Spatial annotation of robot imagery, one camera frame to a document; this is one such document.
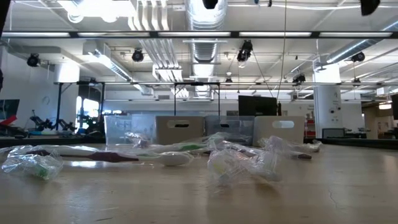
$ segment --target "wooden table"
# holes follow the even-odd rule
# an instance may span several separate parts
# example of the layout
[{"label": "wooden table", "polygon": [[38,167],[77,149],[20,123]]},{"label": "wooden table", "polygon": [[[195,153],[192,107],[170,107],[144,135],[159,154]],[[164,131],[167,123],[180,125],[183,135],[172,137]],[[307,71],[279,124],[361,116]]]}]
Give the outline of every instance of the wooden table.
[{"label": "wooden table", "polygon": [[0,172],[0,223],[398,223],[398,152],[324,146],[283,183],[209,188],[187,167],[66,162],[51,182]]}]

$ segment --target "plastic storage bin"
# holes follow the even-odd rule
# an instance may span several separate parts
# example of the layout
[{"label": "plastic storage bin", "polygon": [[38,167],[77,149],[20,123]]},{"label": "plastic storage bin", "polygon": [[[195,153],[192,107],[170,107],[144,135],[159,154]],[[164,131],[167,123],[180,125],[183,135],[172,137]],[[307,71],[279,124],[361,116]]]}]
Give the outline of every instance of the plastic storage bin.
[{"label": "plastic storage bin", "polygon": [[131,142],[126,136],[128,132],[141,134],[150,142],[156,143],[155,115],[105,116],[107,146],[130,145]]},{"label": "plastic storage bin", "polygon": [[250,146],[252,144],[253,129],[254,116],[210,115],[205,117],[205,130],[207,136],[217,132],[249,136],[245,141],[240,138],[228,139],[228,141],[243,144],[245,146]]}]

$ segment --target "silver duct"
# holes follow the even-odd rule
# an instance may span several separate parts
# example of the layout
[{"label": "silver duct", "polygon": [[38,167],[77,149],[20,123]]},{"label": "silver duct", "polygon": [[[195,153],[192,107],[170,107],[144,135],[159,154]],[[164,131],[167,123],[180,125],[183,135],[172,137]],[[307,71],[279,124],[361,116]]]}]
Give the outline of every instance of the silver duct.
[{"label": "silver duct", "polygon": [[[382,31],[398,31],[398,17],[395,17],[392,22],[388,22],[384,26]],[[367,39],[367,40],[355,40],[345,47],[333,52],[327,59],[326,64],[338,63],[344,59],[354,56],[361,51],[371,47],[383,39]]]},{"label": "silver duct", "polygon": [[[185,0],[185,8],[190,30],[221,30],[228,8],[228,0],[219,0],[214,9],[206,9],[200,0]],[[214,62],[216,59],[218,44],[197,42],[191,45],[192,60],[197,63],[193,65],[195,76],[200,78],[212,76],[214,65],[206,63]]]}]

